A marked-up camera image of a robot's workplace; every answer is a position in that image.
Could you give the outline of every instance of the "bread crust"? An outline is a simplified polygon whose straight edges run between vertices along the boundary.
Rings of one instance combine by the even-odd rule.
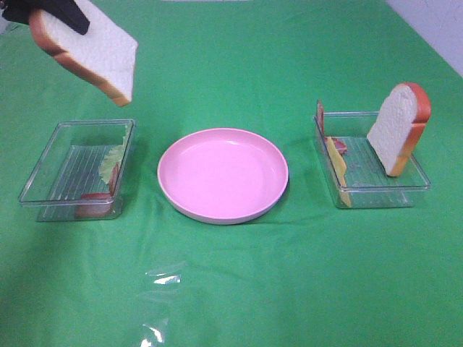
[[[396,158],[393,168],[387,173],[388,176],[393,177],[400,176],[404,170],[431,116],[431,102],[425,90],[419,84],[413,82],[403,82],[400,85],[407,85],[415,94],[417,99],[417,114],[411,124],[410,132]]]
[[[102,78],[95,72],[89,70],[79,64],[72,58],[70,52],[64,50],[46,32],[46,27],[43,22],[44,10],[34,9],[29,16],[29,27],[37,45],[42,48],[47,54],[52,56],[60,65],[69,70],[76,76],[95,85],[103,91],[110,99],[118,106],[125,106],[131,102],[117,88],[115,88],[108,80]]]

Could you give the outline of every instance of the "bread slice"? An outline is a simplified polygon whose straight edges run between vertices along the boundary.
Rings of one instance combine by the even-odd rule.
[[[367,139],[388,176],[399,176],[431,115],[428,95],[416,83],[398,84],[384,100]]]
[[[75,0],[90,20],[85,35],[34,9],[29,27],[35,42],[64,68],[92,83],[119,106],[132,101],[138,43],[88,0]]]

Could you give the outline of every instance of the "white wall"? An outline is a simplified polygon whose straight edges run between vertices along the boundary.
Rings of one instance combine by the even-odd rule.
[[[463,0],[386,0],[463,77]]]
[[[2,12],[0,11],[0,34],[5,31],[8,25],[8,22],[1,16]]]

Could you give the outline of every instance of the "plate rim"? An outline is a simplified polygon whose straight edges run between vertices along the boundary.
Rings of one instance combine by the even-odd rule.
[[[219,217],[215,217],[215,216],[212,216],[212,215],[205,215],[205,214],[202,214],[202,213],[197,213],[194,210],[186,208],[185,206],[179,204],[169,194],[168,189],[163,184],[163,180],[162,180],[162,177],[160,175],[160,172],[161,172],[161,169],[163,167],[163,163],[166,160],[165,159],[166,156],[169,154],[169,152],[171,151],[171,149],[173,147],[177,146],[181,142],[186,141],[188,138],[195,137],[195,136],[198,136],[200,134],[207,133],[207,132],[221,132],[221,131],[228,131],[228,132],[231,132],[231,133],[234,133],[234,132],[236,132],[236,133],[245,133],[245,134],[247,134],[247,135],[249,135],[251,137],[256,137],[260,141],[268,143],[272,147],[272,149],[278,154],[278,156],[279,156],[279,158],[281,160],[282,168],[284,169],[284,179],[281,180],[281,187],[280,187],[280,189],[278,191],[278,194],[275,194],[275,197],[273,197],[271,202],[268,203],[267,205],[265,205],[265,207],[260,207],[260,208],[257,208],[255,210],[253,210],[251,213],[247,213],[246,215],[238,215],[237,217],[232,217],[232,218],[219,218]],[[255,218],[260,217],[261,215],[267,213],[281,199],[281,197],[283,196],[283,193],[286,190],[286,187],[288,185],[288,180],[289,180],[289,168],[288,168],[288,163],[286,161],[286,158],[283,155],[283,153],[280,151],[280,149],[272,141],[268,140],[264,136],[259,135],[259,134],[255,133],[255,132],[251,132],[251,131],[246,130],[246,129],[240,129],[240,128],[234,128],[234,127],[215,127],[215,128],[207,128],[207,129],[203,129],[203,130],[199,130],[199,131],[187,134],[187,135],[179,138],[175,142],[173,142],[170,146],[168,146],[168,148],[164,151],[161,158],[159,159],[158,168],[157,168],[157,177],[158,177],[159,186],[161,187],[161,190],[164,193],[164,196],[171,203],[171,205],[173,205],[175,207],[176,210],[178,210],[182,214],[184,214],[184,215],[186,215],[186,216],[188,216],[188,217],[190,217],[192,219],[198,220],[198,221],[203,222],[203,223],[229,225],[229,224],[244,223],[246,221],[255,219]]]

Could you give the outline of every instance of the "clear plastic wrap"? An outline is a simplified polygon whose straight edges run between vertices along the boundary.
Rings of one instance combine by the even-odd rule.
[[[166,342],[171,305],[182,282],[184,262],[157,267],[145,273],[147,288],[137,300],[143,306],[137,347],[163,346]]]

